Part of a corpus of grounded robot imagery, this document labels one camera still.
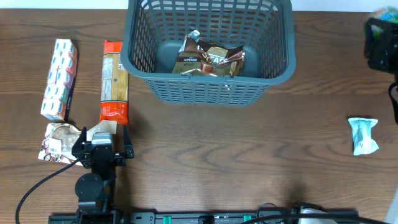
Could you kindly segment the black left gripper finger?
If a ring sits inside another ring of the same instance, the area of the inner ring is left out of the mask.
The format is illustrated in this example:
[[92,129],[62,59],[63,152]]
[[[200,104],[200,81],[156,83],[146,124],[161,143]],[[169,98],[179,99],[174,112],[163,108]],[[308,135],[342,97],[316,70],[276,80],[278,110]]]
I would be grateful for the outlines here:
[[133,152],[133,145],[129,137],[127,126],[123,127],[123,144],[125,152]]
[[74,149],[83,149],[84,148],[83,144],[85,143],[85,141],[86,141],[86,127],[82,129],[78,139],[74,144]]

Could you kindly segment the teal wipes packet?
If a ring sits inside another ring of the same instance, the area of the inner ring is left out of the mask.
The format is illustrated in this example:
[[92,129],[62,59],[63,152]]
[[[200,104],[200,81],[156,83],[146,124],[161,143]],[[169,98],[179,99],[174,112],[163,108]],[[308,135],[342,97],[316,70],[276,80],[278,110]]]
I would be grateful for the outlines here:
[[349,118],[352,129],[353,155],[368,155],[379,149],[376,141],[371,137],[371,130],[377,125],[378,120],[372,118]]

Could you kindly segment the gold coffee bag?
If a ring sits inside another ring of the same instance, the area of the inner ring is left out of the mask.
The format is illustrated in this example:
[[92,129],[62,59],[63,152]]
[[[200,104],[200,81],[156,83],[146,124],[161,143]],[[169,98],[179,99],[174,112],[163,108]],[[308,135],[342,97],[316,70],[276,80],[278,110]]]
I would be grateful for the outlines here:
[[244,67],[243,46],[225,47],[208,42],[197,30],[185,36],[178,51],[173,73],[211,77],[239,76]]

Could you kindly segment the green lid jar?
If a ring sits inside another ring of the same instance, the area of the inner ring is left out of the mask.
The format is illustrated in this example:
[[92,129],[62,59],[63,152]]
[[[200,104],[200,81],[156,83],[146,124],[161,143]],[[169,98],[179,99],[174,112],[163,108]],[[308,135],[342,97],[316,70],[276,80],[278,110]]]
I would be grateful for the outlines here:
[[[381,21],[387,21],[391,23],[397,23],[397,8],[392,6],[386,6],[378,9],[369,14],[370,19],[378,19]],[[376,25],[371,25],[371,30],[375,39],[384,31],[382,28]]]

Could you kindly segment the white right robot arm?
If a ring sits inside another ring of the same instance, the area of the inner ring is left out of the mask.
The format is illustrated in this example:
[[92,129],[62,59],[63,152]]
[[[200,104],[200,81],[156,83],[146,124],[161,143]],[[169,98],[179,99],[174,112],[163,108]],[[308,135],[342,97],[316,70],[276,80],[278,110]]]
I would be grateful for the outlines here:
[[[394,75],[394,83],[389,87],[389,97],[394,119],[397,119],[397,97],[393,95],[397,91],[397,22],[372,17],[365,23],[365,34],[364,57],[368,60],[368,67]],[[352,129],[354,152],[357,155],[374,152],[378,145],[371,137],[371,129],[377,121],[371,118],[349,118],[348,122]],[[358,215],[332,214],[313,208],[301,208],[291,219],[299,223],[377,223],[376,220]]]

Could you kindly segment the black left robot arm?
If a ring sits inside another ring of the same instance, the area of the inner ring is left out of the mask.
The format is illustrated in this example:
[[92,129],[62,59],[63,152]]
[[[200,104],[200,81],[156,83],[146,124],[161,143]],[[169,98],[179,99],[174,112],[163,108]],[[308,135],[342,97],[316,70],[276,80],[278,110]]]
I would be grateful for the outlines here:
[[91,172],[82,175],[75,184],[78,197],[77,223],[129,223],[130,215],[114,205],[116,167],[125,166],[134,158],[127,127],[123,133],[123,152],[115,152],[111,133],[95,133],[87,140],[84,128],[72,147],[72,155]]

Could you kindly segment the tissue pack multipack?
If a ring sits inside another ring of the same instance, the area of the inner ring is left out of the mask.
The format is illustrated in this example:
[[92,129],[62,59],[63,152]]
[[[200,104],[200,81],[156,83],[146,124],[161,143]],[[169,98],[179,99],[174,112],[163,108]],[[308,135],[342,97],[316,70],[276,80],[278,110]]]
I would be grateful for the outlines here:
[[72,102],[78,51],[70,39],[55,41],[40,114],[51,122],[67,122]]

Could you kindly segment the crumpled snack bag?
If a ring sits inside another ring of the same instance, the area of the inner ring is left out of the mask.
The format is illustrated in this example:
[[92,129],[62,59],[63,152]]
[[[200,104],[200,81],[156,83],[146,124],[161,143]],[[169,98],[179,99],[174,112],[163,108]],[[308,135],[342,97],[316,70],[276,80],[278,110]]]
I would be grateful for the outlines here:
[[[86,140],[92,141],[97,133],[117,133],[117,122],[103,120],[86,132]],[[80,136],[81,131],[68,123],[49,123],[38,159],[43,161],[71,164],[76,160],[72,155],[72,146]]]

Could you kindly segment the red spaghetti packet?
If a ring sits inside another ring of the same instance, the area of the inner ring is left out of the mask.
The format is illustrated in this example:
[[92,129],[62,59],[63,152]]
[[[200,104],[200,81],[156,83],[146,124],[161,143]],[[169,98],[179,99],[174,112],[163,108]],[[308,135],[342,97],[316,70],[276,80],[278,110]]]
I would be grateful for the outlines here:
[[129,123],[129,72],[121,62],[120,41],[104,41],[99,120]]

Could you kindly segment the grey plastic basket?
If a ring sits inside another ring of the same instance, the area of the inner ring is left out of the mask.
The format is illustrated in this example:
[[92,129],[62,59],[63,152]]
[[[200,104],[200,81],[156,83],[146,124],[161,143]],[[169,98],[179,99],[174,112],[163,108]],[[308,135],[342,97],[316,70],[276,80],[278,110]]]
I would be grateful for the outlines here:
[[[242,73],[233,77],[175,73],[184,37],[194,30],[206,41],[242,47]],[[246,106],[294,74],[292,4],[289,0],[130,0],[121,61],[163,101]]]

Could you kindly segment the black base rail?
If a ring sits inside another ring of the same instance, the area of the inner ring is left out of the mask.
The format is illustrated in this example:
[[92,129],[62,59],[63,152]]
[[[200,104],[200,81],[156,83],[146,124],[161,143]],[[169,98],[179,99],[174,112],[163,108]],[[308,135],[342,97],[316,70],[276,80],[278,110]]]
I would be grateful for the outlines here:
[[139,212],[123,214],[113,211],[109,214],[87,215],[76,213],[74,215],[54,214],[49,216],[49,224],[79,224],[79,223],[101,223],[101,224],[235,224],[243,223],[255,218],[270,215],[287,215],[282,210],[262,210],[254,212],[238,213],[153,213]]

